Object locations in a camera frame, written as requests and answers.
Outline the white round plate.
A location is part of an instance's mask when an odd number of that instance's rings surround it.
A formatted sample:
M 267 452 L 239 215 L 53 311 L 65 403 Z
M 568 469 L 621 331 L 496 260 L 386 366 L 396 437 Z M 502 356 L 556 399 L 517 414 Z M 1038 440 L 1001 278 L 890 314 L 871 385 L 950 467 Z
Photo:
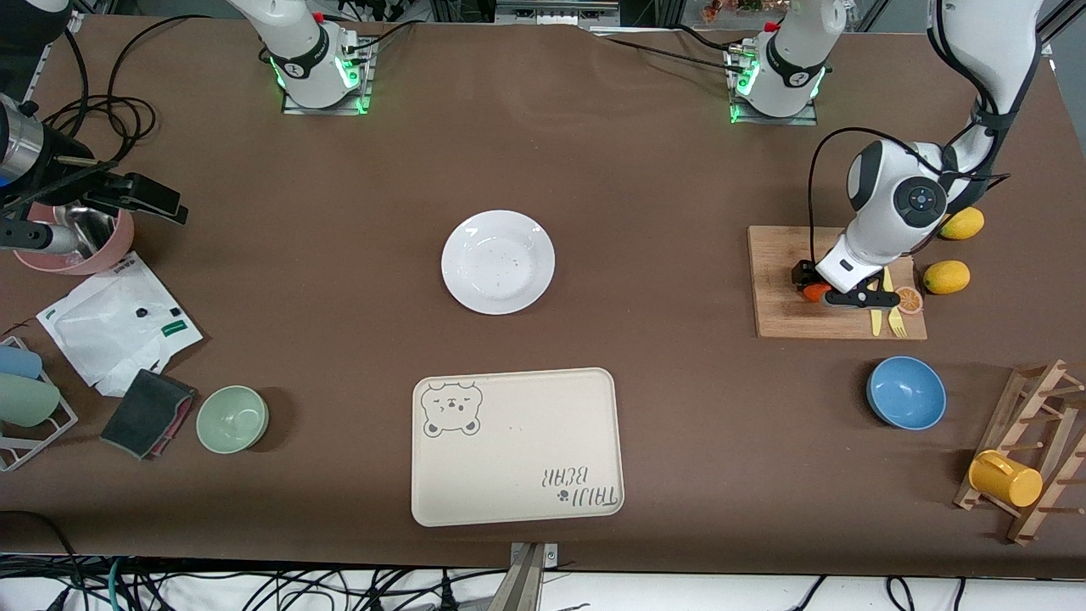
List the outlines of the white round plate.
M 551 285 L 556 251 L 546 230 L 515 211 L 485 211 L 460 222 L 439 260 L 451 297 L 470 311 L 507 316 Z

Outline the metal scoop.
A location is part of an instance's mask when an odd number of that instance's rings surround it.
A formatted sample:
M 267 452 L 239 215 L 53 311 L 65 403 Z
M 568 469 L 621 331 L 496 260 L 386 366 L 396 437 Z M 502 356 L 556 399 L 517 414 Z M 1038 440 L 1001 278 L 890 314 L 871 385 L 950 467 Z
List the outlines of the metal scoop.
M 83 259 L 92 258 L 115 232 L 116 219 L 89 206 L 54 206 L 52 214 L 59 225 L 66 226 L 76 233 L 76 252 Z

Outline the wooden cutting board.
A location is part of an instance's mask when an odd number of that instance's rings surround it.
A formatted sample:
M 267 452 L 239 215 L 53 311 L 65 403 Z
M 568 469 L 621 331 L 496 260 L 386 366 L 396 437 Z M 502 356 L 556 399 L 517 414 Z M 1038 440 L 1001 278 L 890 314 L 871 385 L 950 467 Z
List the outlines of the wooden cutting board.
M 872 309 L 820 305 L 795 289 L 792 268 L 809 258 L 807 226 L 749 226 L 747 240 L 758 338 L 896 339 L 888 323 L 872 335 Z

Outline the pink bowl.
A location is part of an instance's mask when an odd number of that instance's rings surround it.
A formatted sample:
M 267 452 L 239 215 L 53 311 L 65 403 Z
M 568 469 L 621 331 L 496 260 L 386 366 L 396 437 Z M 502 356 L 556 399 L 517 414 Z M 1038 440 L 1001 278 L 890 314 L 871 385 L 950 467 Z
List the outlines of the pink bowl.
M 30 221 L 59 225 L 53 217 L 54 206 L 35 204 L 31 206 Z M 43 273 L 59 273 L 67 276 L 89 276 L 101 273 L 114 264 L 119 263 L 128 251 L 132 247 L 132 233 L 135 233 L 135 221 L 132 213 L 119 211 L 116 219 L 116 228 L 108 244 L 101 249 L 92 258 L 83 259 L 77 252 L 70 255 L 51 255 L 43 252 L 15 251 L 13 255 L 20 263 Z

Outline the yellow plastic fork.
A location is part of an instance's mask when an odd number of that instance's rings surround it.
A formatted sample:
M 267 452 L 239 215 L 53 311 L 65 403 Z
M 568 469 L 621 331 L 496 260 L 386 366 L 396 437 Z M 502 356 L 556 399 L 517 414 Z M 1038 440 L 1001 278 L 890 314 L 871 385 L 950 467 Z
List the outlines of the yellow plastic fork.
M 893 287 L 893 280 L 888 267 L 883 268 L 883 279 L 884 287 L 888 293 L 896 294 L 895 287 Z M 906 326 L 904 324 L 904 319 L 901 317 L 901 311 L 899 305 L 894 306 L 886 316 L 887 323 L 891 327 L 893 336 L 895 338 L 908 338 L 908 332 Z

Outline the white plastic bag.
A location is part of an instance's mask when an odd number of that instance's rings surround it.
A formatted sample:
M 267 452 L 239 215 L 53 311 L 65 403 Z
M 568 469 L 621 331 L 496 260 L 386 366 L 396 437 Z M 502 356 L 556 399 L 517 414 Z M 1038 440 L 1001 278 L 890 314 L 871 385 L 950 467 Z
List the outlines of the white plastic bag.
M 104 397 L 123 397 L 140 371 L 162 373 L 172 356 L 203 340 L 135 251 L 47 306 L 37 320 L 84 383 Z

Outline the yellow lemon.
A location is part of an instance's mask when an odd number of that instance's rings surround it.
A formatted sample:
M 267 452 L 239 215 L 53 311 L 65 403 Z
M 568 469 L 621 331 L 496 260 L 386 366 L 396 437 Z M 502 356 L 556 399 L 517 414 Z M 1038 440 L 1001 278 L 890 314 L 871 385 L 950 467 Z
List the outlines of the yellow lemon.
M 929 294 L 954 294 L 969 287 L 972 272 L 962 260 L 938 260 L 931 264 L 922 275 L 922 283 Z

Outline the blue bowl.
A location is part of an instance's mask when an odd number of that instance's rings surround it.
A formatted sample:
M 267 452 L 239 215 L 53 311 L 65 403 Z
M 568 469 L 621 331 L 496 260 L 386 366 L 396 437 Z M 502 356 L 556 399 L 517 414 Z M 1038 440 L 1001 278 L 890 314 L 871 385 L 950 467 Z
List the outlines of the blue bowl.
M 879 362 L 866 380 L 866 400 L 884 423 L 920 432 L 942 421 L 947 392 L 929 364 L 892 356 Z

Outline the yellow mango fruit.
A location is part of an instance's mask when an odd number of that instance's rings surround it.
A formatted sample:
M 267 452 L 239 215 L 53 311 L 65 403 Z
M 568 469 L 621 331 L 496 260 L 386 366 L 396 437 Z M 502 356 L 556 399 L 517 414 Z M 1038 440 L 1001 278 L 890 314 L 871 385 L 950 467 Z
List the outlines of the yellow mango fruit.
M 967 206 L 965 209 L 950 214 L 940 224 L 938 236 L 942 239 L 961 241 L 977 236 L 985 226 L 984 213 L 975 206 Z

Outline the light blue cup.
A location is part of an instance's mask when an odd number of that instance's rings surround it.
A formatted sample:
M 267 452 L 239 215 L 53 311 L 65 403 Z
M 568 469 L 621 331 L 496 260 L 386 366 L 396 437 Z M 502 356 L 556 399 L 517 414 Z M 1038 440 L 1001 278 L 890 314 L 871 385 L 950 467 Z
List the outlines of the light blue cup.
M 0 373 L 39 379 L 42 375 L 42 357 L 18 345 L 0 345 Z

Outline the dark grey folded cloth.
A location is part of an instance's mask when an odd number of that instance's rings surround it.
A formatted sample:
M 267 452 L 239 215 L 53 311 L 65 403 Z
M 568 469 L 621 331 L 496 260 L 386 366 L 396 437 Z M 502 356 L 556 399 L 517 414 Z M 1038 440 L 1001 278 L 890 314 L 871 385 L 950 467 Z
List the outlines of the dark grey folded cloth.
M 197 390 L 167 375 L 141 370 L 100 436 L 139 461 L 157 457 L 189 413 Z

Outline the light green bowl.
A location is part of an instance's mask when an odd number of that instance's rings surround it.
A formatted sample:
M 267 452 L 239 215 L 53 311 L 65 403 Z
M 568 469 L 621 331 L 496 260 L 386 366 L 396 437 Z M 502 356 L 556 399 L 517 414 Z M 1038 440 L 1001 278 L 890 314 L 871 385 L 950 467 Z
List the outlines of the light green bowl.
M 195 430 L 205 449 L 216 455 L 232 455 L 255 445 L 268 423 L 268 407 L 258 392 L 233 385 L 213 392 L 202 403 Z

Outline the pale green cup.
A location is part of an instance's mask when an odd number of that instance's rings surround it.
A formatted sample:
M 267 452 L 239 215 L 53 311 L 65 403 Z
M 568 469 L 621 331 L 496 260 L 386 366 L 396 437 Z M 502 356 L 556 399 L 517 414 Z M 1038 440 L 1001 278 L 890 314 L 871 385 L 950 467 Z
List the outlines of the pale green cup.
M 0 373 L 0 421 L 16 427 L 42 424 L 56 410 L 59 389 L 42 380 Z

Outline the wooden cup rack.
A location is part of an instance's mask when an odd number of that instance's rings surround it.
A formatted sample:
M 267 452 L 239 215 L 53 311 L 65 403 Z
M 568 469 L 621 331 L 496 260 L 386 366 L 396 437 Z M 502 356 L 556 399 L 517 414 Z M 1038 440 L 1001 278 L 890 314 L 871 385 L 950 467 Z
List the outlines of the wooden cup rack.
M 1048 517 L 1086 515 L 1086 506 L 1061 502 L 1064 491 L 1073 488 L 1082 488 L 1086 499 L 1086 380 L 1075 378 L 1072 370 L 1073 365 L 1063 360 L 1013 370 L 974 455 L 997 450 L 1037 469 L 1044 479 L 1039 499 L 1028 507 L 1012 507 L 973 491 L 967 476 L 954 499 L 961 509 L 990 504 L 1009 514 L 1007 539 L 1019 546 L 1036 540 Z

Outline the yellow mug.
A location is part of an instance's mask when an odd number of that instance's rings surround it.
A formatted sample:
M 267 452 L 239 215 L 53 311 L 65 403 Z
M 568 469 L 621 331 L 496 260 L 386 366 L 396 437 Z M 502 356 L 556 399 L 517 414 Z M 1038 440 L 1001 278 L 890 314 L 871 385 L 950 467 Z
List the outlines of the yellow mug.
M 1012 507 L 1028 507 L 1036 502 L 1044 488 L 1039 471 L 1001 455 L 997 450 L 981 451 L 967 469 L 967 482 L 973 491 L 988 494 Z

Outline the beige bear print tray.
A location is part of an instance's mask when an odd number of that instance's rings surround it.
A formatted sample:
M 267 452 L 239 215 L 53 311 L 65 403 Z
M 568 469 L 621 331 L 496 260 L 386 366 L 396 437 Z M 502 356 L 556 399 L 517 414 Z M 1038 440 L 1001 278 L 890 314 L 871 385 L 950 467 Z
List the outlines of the beige bear print tray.
M 624 505 L 604 368 L 425 378 L 411 407 L 411 513 L 424 527 L 609 517 Z

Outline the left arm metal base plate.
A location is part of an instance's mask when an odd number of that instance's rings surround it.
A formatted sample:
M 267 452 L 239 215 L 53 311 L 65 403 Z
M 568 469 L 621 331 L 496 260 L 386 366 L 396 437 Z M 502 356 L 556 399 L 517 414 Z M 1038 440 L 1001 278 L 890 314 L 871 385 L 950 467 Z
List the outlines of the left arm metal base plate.
M 730 94 L 730 119 L 779 126 L 815 126 L 824 65 L 813 71 L 781 74 L 771 63 L 763 63 L 759 50 L 746 44 L 733 44 L 723 53 Z

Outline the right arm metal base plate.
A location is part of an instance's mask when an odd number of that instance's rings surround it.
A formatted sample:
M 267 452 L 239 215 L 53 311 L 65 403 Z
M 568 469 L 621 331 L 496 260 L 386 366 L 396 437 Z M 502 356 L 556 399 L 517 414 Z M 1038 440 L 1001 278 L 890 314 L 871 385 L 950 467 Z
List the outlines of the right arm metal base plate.
M 365 115 L 372 93 L 372 54 L 342 53 L 321 40 L 299 58 L 269 59 L 286 115 Z

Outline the aluminium frame profile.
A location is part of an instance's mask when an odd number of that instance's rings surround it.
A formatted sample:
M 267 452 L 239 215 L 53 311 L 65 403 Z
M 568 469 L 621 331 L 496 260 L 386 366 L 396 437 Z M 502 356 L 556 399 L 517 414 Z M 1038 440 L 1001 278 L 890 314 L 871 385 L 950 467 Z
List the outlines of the aluminium frame profile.
M 619 0 L 494 0 L 500 25 L 574 25 L 620 27 Z

